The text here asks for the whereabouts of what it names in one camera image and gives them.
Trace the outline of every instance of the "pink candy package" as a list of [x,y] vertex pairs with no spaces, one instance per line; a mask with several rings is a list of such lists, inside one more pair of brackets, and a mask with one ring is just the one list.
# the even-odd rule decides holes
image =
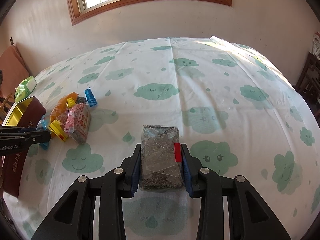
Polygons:
[[87,140],[91,114],[85,103],[76,104],[69,110],[64,131],[75,141],[84,144]]

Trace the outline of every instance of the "red sticker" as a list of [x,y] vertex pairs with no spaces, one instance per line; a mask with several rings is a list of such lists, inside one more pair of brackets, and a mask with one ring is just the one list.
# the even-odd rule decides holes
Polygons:
[[177,163],[182,162],[180,143],[174,143],[174,156],[176,158]]

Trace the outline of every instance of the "triangular cutout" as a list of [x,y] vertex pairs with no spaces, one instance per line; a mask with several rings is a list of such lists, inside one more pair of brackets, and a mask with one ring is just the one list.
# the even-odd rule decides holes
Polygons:
[[259,205],[258,201],[252,196],[249,191],[245,192],[247,198],[251,222],[259,223],[269,219],[268,215],[265,213],[263,208]]
[[66,201],[60,206],[59,210],[55,213],[54,220],[65,224],[70,224],[72,221],[77,197],[78,192],[72,192]]

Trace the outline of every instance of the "chair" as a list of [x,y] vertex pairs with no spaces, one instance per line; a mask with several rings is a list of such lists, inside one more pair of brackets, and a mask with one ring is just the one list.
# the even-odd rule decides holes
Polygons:
[[12,95],[12,93],[10,93],[2,102],[1,106],[0,106],[0,125],[3,124],[3,121],[5,119],[5,117],[7,116],[9,110],[11,109],[11,104],[10,103],[14,103],[14,97]]

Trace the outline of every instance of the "silver screw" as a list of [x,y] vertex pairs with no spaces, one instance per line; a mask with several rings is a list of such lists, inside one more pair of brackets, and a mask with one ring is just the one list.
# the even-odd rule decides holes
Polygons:
[[85,182],[87,180],[87,177],[84,176],[84,175],[81,175],[79,178],[78,178],[78,181],[79,182]]
[[115,174],[121,174],[121,173],[123,172],[123,169],[121,169],[121,168],[115,168],[115,169],[113,170],[113,172],[114,172]]
[[203,174],[207,174],[207,173],[210,172],[210,170],[208,168],[206,168],[206,167],[203,167],[203,168],[200,169],[200,172],[203,173]]
[[245,177],[244,176],[237,176],[237,181],[239,182],[245,182]]

